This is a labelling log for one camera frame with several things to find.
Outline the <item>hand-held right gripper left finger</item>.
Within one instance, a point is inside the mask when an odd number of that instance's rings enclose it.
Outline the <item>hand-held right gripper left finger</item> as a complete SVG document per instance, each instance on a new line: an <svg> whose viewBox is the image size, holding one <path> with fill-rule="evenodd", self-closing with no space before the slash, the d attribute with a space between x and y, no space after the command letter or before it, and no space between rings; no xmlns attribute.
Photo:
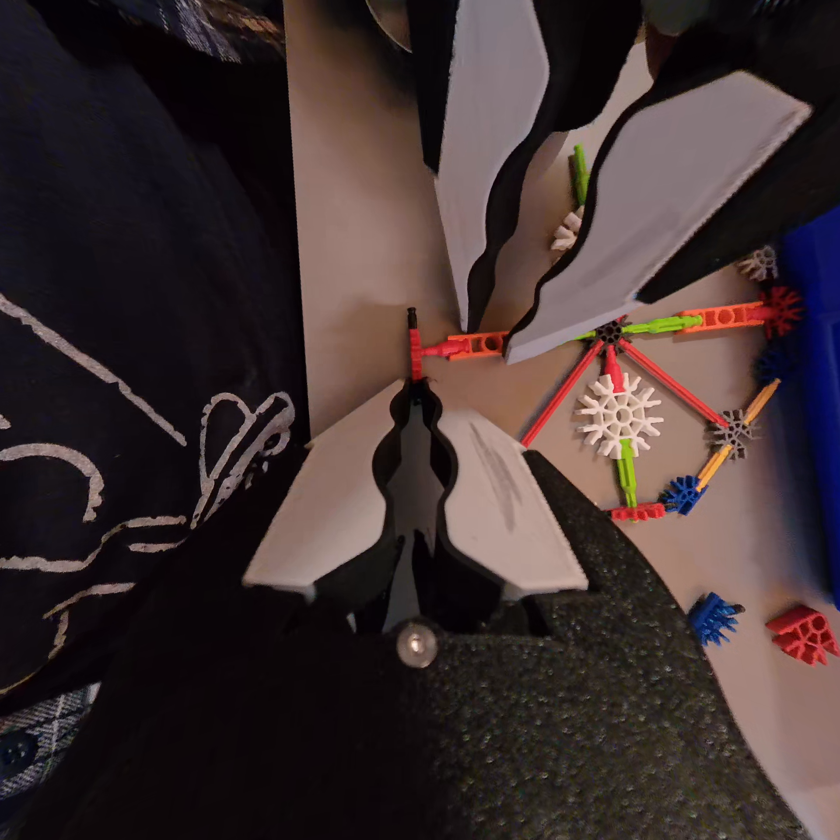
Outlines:
<svg viewBox="0 0 840 840"><path fill-rule="evenodd" d="M243 578L307 600L373 601L399 559L389 484L410 382L388 385L315 437Z"/></svg>

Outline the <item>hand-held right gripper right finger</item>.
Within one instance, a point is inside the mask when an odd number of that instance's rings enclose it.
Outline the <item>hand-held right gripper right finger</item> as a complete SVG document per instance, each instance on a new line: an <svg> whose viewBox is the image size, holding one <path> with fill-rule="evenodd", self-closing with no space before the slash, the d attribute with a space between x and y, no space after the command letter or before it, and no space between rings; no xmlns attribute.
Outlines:
<svg viewBox="0 0 840 840"><path fill-rule="evenodd" d="M518 601L584 592L589 581L532 472L525 447L453 389L423 382L430 465L443 491L437 542Z"/></svg>

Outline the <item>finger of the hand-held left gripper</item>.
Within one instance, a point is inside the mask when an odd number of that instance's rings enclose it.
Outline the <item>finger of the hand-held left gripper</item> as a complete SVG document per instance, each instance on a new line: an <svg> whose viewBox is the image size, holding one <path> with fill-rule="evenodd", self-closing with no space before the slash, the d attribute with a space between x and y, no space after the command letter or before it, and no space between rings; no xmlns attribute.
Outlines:
<svg viewBox="0 0 840 840"><path fill-rule="evenodd" d="M549 78L533 2L458 2L435 192L465 332L477 331L469 273L490 243L490 191L529 134Z"/></svg>
<svg viewBox="0 0 840 840"><path fill-rule="evenodd" d="M639 109L589 182L570 261L543 283L506 362L526 361L623 315L806 120L813 106L734 71Z"/></svg>

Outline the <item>construction toy wheel model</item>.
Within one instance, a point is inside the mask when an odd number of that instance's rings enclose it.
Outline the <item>construction toy wheel model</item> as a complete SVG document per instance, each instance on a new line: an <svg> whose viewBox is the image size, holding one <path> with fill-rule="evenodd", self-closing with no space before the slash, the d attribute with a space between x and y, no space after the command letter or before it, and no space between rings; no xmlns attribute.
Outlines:
<svg viewBox="0 0 840 840"><path fill-rule="evenodd" d="M580 396L575 415L588 421L578 429L584 442L596 447L597 453L615 466L624 500L621 506L607 511L615 522L644 522L668 514L689 515L720 468L729 460L745 458L758 418L781 387L785 358L778 340L790 333L802 318L802 299L792 288L781 284L778 252L772 245L741 258L735 268L758 286L757 300L683 310L645 322L630 322L624 315L576 338L575 342L584 345L581 357L521 433L522 446L529 448L583 375L598 362L600 375ZM751 328L762 328L767 340L753 366L759 389L746 407L724 412L712 409L634 345L639 337ZM638 499L635 462L650 449L648 440L659 433L662 419L654 416L653 410L660 401L654 388L643 388L638 376L632 377L622 368L621 358L652 377L707 424L710 454L706 463L697 475L672 479L656 501Z"/></svg>

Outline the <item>blue connector with black rod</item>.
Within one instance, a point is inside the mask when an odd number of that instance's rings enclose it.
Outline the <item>blue connector with black rod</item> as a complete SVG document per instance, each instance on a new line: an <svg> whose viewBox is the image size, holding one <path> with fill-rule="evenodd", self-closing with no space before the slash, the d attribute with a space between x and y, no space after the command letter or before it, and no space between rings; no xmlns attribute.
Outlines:
<svg viewBox="0 0 840 840"><path fill-rule="evenodd" d="M731 641L730 635L738 630L739 616L746 608L739 603L728 602L715 592L702 596L690 608L687 617L700 644L722 646Z"/></svg>

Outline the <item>blue plastic parts bin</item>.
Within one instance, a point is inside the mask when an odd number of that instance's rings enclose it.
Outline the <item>blue plastic parts bin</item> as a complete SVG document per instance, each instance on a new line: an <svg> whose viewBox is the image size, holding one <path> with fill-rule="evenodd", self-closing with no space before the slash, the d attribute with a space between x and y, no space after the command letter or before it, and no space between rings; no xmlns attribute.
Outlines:
<svg viewBox="0 0 840 840"><path fill-rule="evenodd" d="M839 594L839 209L784 236L781 284L772 288L770 341L775 376L788 386L804 423L822 522L828 592Z"/></svg>

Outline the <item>red fan-shaped connector piece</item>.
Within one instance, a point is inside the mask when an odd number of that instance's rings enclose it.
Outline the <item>red fan-shaped connector piece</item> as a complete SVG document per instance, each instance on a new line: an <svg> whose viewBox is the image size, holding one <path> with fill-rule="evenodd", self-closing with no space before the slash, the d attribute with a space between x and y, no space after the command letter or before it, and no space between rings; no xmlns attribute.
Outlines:
<svg viewBox="0 0 840 840"><path fill-rule="evenodd" d="M805 665L827 665L828 655L839 657L837 638L826 616L807 605L793 607L765 627L779 650Z"/></svg>

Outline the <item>black printed shirt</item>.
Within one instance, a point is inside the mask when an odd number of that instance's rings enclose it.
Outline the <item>black printed shirt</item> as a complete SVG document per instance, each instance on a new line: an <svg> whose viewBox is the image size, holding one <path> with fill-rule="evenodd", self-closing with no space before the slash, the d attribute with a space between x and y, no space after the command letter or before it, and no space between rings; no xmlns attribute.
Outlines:
<svg viewBox="0 0 840 840"><path fill-rule="evenodd" d="M308 431L282 2L2 2L2 714Z"/></svg>

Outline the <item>blue plaid shirt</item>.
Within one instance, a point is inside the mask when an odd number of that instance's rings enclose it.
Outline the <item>blue plaid shirt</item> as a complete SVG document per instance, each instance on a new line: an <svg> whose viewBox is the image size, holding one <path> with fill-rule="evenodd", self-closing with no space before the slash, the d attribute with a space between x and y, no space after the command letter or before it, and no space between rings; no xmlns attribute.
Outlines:
<svg viewBox="0 0 840 840"><path fill-rule="evenodd" d="M1 720L1 803L39 787L64 758L95 702L89 684Z"/></svg>

